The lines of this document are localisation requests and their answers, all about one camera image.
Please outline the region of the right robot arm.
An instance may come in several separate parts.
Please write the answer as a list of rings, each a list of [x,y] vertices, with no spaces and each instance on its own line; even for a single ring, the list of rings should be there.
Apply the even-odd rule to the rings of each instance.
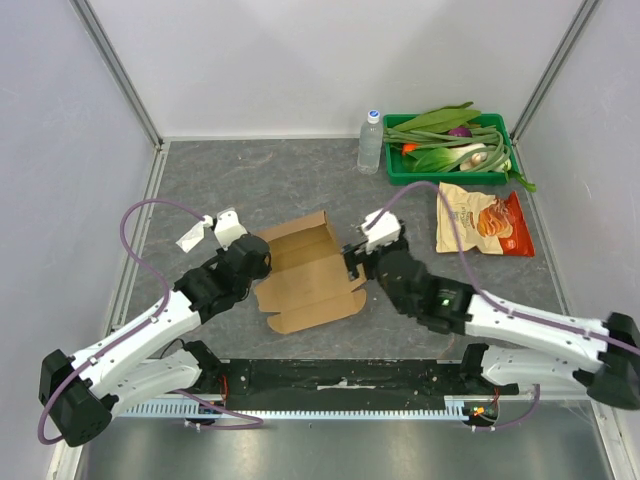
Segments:
[[[457,371],[465,391],[556,379],[583,387],[588,397],[610,407],[639,408],[639,331],[631,317],[565,316],[501,299],[431,274],[404,239],[377,247],[348,244],[342,256],[351,278],[376,281],[399,314],[428,330],[518,346],[511,354],[470,347]]]

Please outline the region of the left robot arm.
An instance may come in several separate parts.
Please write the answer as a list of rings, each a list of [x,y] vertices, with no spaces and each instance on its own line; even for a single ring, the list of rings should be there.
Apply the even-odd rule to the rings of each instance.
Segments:
[[[72,355],[56,349],[42,361],[38,398],[44,407],[37,435],[44,445],[88,443],[111,420],[165,392],[192,387],[208,393],[219,382],[219,361],[202,342],[153,362],[148,357],[249,294],[271,271],[263,239],[244,234],[189,270],[156,305],[117,332]]]

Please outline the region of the small white paper scrap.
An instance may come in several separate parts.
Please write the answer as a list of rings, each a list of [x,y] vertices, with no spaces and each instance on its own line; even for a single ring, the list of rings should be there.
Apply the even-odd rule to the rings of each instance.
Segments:
[[[189,253],[205,237],[205,225],[203,222],[196,223],[177,241],[176,245],[185,253]]]

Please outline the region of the brown cardboard paper box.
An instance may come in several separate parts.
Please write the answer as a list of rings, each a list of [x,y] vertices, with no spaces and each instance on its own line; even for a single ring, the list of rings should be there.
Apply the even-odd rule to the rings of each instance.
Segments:
[[[271,273],[255,287],[269,327],[291,334],[344,319],[365,306],[364,277],[352,280],[326,211],[257,234],[270,248]]]

